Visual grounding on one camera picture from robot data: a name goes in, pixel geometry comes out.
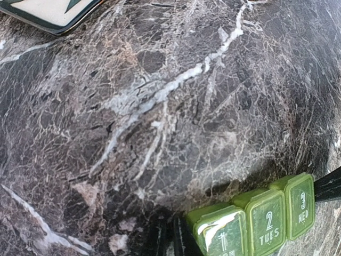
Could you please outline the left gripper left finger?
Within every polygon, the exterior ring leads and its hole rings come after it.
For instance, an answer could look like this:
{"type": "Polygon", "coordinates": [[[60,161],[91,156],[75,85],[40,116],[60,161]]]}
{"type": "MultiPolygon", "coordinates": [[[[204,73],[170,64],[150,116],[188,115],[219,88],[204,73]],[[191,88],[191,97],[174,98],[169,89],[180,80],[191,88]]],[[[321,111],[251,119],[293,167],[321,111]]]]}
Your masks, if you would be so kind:
{"type": "Polygon", "coordinates": [[[145,255],[166,255],[170,243],[174,255],[202,255],[185,218],[180,215],[173,216],[172,220],[157,219],[150,224],[145,255]]]}

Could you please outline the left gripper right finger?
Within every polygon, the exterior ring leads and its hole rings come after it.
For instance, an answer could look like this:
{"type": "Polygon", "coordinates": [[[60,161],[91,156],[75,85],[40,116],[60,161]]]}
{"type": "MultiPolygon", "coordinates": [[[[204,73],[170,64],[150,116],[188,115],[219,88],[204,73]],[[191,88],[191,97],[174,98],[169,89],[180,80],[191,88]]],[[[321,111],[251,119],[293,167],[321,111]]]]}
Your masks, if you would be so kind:
{"type": "Polygon", "coordinates": [[[314,182],[315,202],[340,200],[341,167],[314,182]]]}

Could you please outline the green weekly pill organizer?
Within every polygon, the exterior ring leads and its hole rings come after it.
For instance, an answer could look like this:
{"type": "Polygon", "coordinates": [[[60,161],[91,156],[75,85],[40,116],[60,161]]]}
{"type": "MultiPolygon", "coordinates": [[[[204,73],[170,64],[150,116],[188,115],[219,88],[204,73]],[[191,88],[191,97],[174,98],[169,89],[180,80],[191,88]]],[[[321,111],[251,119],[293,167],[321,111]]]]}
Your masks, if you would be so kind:
{"type": "Polygon", "coordinates": [[[314,178],[288,175],[185,219],[203,255],[270,255],[314,225],[314,178]]]}

